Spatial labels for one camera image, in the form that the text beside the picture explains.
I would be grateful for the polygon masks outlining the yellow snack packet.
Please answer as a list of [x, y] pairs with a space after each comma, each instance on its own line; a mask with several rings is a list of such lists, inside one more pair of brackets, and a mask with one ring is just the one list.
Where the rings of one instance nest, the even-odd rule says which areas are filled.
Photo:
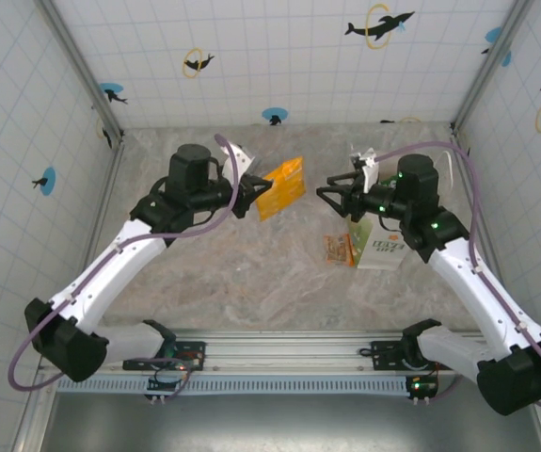
[[271, 218], [306, 193], [304, 157], [284, 161], [264, 179], [272, 186], [256, 200], [260, 221]]

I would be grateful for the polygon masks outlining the green Fox's candy packet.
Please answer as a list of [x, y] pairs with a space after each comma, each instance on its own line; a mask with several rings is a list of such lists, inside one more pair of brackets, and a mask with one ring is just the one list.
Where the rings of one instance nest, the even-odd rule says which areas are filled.
[[357, 260], [364, 252], [368, 238], [373, 230], [373, 222], [368, 218], [362, 218], [358, 222], [354, 222], [351, 218], [348, 218], [347, 227], [350, 236], [352, 255], [354, 260]]

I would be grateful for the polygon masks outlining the white paper bag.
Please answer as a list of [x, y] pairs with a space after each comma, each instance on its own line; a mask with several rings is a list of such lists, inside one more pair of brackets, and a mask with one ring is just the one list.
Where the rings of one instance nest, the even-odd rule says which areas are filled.
[[[391, 168], [387, 172], [379, 171], [377, 182], [395, 188], [396, 179], [395, 169]], [[354, 266], [357, 269], [396, 270], [409, 252], [399, 222], [373, 214], [365, 214], [362, 218], [373, 222], [373, 230], [361, 257], [354, 260]]]

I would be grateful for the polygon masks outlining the brown snack bar packet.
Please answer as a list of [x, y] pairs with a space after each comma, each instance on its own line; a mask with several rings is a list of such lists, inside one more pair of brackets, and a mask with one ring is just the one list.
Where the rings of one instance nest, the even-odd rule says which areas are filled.
[[344, 266], [354, 265], [352, 243], [349, 234], [325, 235], [323, 238], [326, 260]]

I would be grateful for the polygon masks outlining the black controller board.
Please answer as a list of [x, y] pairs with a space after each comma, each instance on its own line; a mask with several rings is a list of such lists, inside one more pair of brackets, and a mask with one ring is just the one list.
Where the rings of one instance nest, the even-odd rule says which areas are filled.
[[145, 397], [150, 401], [152, 405], [156, 401], [160, 401], [164, 404], [167, 400], [175, 398], [179, 395], [188, 385], [190, 380], [189, 376], [174, 380], [163, 381], [158, 378], [151, 377], [148, 380], [147, 393]]
[[407, 398], [414, 405], [420, 402], [428, 404], [429, 400], [438, 394], [438, 386], [438, 377], [435, 375], [406, 377]]

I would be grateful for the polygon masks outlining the grey metal sheet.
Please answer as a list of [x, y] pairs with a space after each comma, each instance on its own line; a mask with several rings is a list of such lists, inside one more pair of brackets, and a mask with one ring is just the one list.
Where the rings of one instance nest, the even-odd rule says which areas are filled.
[[532, 411], [501, 417], [467, 384], [428, 406], [387, 396], [57, 395], [21, 452], [541, 452]]

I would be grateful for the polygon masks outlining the aluminium frame post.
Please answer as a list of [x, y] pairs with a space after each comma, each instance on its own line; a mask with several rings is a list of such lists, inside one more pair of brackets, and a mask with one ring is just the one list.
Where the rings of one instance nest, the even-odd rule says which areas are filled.
[[486, 91], [488, 84], [501, 67], [502, 61], [512, 48], [518, 30], [525, 22], [535, 3], [536, 0], [513, 0], [510, 11], [501, 25], [500, 35], [488, 50], [485, 62], [474, 77], [462, 105], [451, 122], [451, 129], [455, 137], [459, 137], [470, 115]]
[[82, 52], [54, 0], [33, 0], [45, 23], [53, 33], [57, 44], [69, 60], [76, 77], [88, 93], [88, 97], [103, 122], [103, 128], [116, 144], [122, 141], [122, 129], [111, 110], [106, 95], [88, 66]]

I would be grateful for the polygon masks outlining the wide aluminium mounting rail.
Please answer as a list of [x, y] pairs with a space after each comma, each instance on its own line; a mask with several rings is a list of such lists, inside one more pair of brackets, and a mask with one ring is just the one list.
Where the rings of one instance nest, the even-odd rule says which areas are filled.
[[[34, 349], [55, 365], [62, 374], [79, 382], [90, 378], [102, 366], [122, 364], [129, 360], [152, 363], [174, 362], [160, 357], [164, 347], [184, 341], [165, 327], [144, 322], [131, 327], [99, 328], [86, 334], [69, 324], [47, 327], [37, 333], [31, 343]], [[412, 363], [444, 364], [474, 379], [483, 363], [496, 363], [520, 352], [533, 352], [541, 347], [541, 330], [526, 323], [509, 329], [500, 342], [479, 343], [456, 334], [433, 319], [403, 330], [399, 340]], [[259, 341], [237, 338], [224, 343], [205, 342], [205, 360], [216, 354], [247, 361], [250, 365], [267, 360], [273, 364], [299, 365], [312, 357], [325, 358], [341, 350], [339, 345], [308, 344], [303, 337], [262, 338]], [[358, 355], [370, 356], [370, 346], [359, 349]]]

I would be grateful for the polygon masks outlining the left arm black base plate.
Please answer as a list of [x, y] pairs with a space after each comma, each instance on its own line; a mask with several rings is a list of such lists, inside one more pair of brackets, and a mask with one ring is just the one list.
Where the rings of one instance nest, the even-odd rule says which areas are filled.
[[206, 343], [202, 341], [177, 341], [172, 346], [164, 347], [160, 357], [179, 360], [178, 363], [152, 363], [142, 360], [129, 360], [122, 363], [125, 371], [184, 370], [187, 364], [192, 371], [201, 371], [204, 367]]

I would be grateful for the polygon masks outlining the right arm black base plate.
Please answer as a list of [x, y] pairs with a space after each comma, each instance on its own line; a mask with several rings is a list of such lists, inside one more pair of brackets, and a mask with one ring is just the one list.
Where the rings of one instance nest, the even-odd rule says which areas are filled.
[[400, 341], [372, 341], [370, 356], [376, 371], [422, 371], [427, 367], [427, 362], [412, 363]]

